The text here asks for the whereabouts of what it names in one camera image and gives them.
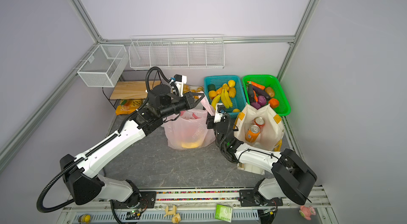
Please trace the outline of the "orange soda can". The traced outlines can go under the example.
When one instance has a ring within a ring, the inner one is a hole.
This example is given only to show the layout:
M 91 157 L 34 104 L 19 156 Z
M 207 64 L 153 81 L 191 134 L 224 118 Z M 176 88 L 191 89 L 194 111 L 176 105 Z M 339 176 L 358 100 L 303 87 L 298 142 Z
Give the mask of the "orange soda can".
M 245 139 L 247 142 L 253 143 L 257 140 L 260 133 L 261 133 L 260 127 L 256 124 L 252 124 L 249 126 L 245 134 Z

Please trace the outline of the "pink plastic grocery bag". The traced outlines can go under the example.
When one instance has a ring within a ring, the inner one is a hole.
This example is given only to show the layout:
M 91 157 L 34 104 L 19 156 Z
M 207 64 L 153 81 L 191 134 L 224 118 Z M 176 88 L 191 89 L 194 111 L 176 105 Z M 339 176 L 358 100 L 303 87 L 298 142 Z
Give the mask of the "pink plastic grocery bag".
M 176 150 L 186 150 L 181 147 L 181 143 L 195 141 L 203 142 L 200 148 L 209 146 L 215 141 L 215 135 L 212 129 L 207 129 L 206 120 L 208 114 L 214 115 L 214 112 L 205 97 L 197 109 L 169 116 L 163 124 L 168 146 Z

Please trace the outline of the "white canvas tote bag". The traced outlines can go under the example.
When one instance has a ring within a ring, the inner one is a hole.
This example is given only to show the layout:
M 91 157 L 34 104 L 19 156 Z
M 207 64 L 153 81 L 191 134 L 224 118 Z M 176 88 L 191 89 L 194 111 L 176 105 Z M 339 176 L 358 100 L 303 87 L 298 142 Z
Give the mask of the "white canvas tote bag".
M 266 124 L 257 140 L 250 143 L 246 141 L 245 134 L 256 117 L 263 117 Z M 262 175 L 265 171 L 271 172 L 272 165 L 281 157 L 280 149 L 285 133 L 282 118 L 268 105 L 257 110 L 248 104 L 239 113 L 234 125 L 238 128 L 234 137 L 243 142 L 236 150 L 239 169 Z

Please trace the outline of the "yellow banana bunch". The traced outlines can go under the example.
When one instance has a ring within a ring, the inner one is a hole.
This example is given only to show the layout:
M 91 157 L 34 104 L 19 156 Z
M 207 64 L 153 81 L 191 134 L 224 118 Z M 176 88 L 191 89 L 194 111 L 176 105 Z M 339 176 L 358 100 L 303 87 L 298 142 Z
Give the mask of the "yellow banana bunch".
M 202 146 L 202 141 L 195 141 L 195 142 L 182 142 L 181 147 L 184 149 L 195 149 L 200 148 Z

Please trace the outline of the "red cola can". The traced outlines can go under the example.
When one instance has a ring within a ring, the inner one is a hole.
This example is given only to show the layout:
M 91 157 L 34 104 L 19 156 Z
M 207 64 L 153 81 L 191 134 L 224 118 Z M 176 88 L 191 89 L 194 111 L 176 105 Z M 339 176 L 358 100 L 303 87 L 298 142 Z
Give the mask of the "red cola can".
M 260 129 L 262 129 L 265 126 L 265 119 L 263 117 L 256 117 L 253 120 L 254 124 L 257 125 Z

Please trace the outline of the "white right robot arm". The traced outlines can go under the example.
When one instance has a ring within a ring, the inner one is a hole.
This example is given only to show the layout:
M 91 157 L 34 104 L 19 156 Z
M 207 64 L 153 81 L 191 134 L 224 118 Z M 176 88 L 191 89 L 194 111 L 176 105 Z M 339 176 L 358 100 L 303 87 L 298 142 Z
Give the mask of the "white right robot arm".
M 306 204 L 318 178 L 293 150 L 273 152 L 238 140 L 234 136 L 234 124 L 226 113 L 209 114 L 206 125 L 214 131 L 215 144 L 229 162 L 250 164 L 273 175 L 273 178 L 260 180 L 247 196 L 242 195 L 244 204 L 270 206 L 273 199 L 281 197 L 299 206 Z

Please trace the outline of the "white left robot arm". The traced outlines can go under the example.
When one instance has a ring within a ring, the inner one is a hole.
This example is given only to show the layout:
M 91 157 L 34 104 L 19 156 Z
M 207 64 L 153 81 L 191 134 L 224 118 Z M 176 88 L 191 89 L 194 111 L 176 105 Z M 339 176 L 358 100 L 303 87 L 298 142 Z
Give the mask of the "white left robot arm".
M 184 76 L 166 78 L 159 67 L 150 68 L 145 78 L 147 98 L 142 105 L 129 114 L 116 131 L 94 147 L 75 157 L 64 156 L 60 160 L 60 173 L 40 193 L 37 210 L 49 213 L 71 203 L 84 205 L 94 199 L 121 202 L 128 208 L 138 206 L 142 196 L 132 181 L 107 178 L 100 171 L 128 147 L 168 122 L 169 116 L 175 114 L 179 117 L 181 112 L 195 108 L 205 98 L 202 92 L 184 93 L 185 82 Z M 64 181 L 72 199 L 54 207 L 45 207 L 45 196 L 59 179 Z

